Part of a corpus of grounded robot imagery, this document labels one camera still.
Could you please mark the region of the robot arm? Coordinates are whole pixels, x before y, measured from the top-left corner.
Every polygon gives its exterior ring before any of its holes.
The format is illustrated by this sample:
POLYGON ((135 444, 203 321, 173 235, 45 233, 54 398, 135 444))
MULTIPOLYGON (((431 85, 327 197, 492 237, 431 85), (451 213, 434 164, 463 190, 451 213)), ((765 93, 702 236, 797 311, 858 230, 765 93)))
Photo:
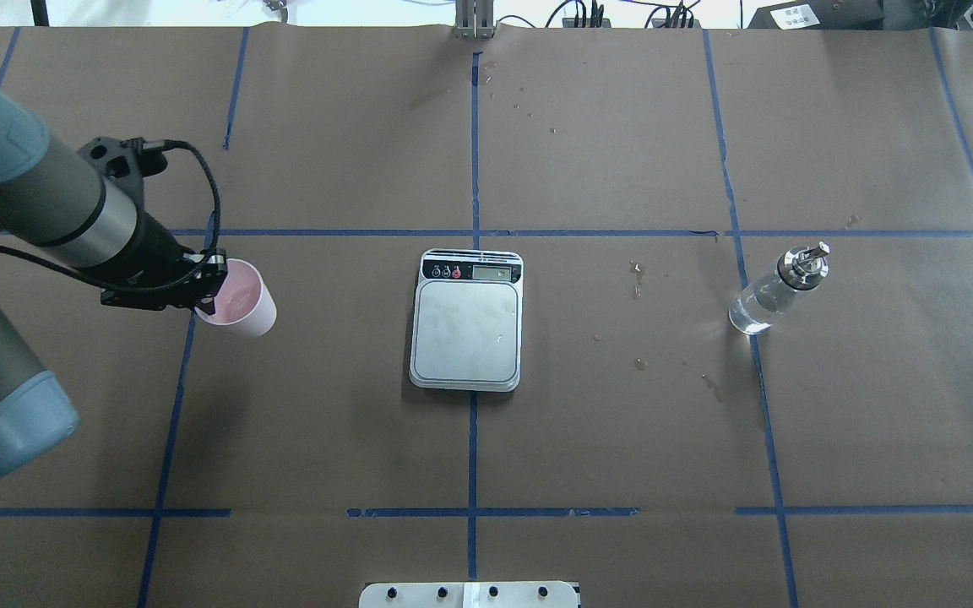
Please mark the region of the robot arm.
MULTIPOLYGON (((98 136, 70 149, 0 90, 0 255, 98 288, 105 307, 213 312, 229 274, 220 212, 212 170, 193 144, 98 136), (193 155, 211 189, 204 249, 182 245, 145 208, 145 181, 175 150, 193 155)), ((78 423, 55 373, 0 308, 0 480, 78 423)))

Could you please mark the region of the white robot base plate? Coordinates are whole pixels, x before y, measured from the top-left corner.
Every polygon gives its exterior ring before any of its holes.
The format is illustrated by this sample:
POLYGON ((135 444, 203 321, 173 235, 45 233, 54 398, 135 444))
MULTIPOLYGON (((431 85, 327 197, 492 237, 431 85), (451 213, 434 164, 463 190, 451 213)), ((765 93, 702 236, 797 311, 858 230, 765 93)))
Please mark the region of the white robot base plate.
POLYGON ((368 584, 359 607, 580 607, 579 584, 561 580, 368 584))

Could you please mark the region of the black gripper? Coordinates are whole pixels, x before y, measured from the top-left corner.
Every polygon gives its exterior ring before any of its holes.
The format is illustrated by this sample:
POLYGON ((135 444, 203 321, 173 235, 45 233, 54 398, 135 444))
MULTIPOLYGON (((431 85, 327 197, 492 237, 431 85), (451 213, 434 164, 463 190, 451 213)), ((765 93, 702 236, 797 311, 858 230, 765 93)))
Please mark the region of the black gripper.
POLYGON ((143 270, 122 289, 101 292, 104 307, 163 311, 169 307, 216 312, 216 294, 226 280, 223 247, 184 250, 174 262, 143 270))

